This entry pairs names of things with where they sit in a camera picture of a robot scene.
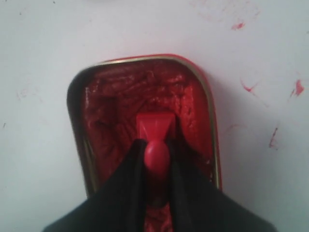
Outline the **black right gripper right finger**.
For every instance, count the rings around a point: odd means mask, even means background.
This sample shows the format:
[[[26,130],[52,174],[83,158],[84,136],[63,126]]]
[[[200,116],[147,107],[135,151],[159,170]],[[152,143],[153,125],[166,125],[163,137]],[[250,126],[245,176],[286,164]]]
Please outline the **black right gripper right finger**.
[[[170,212],[176,232],[275,232],[215,187],[190,159],[194,151],[169,141]]]

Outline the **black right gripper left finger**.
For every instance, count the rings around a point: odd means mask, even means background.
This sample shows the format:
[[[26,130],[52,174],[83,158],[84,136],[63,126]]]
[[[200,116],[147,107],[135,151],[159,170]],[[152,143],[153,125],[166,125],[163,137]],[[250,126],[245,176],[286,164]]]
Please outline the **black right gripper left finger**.
[[[46,232],[142,232],[146,213],[144,140],[133,142],[112,176]]]

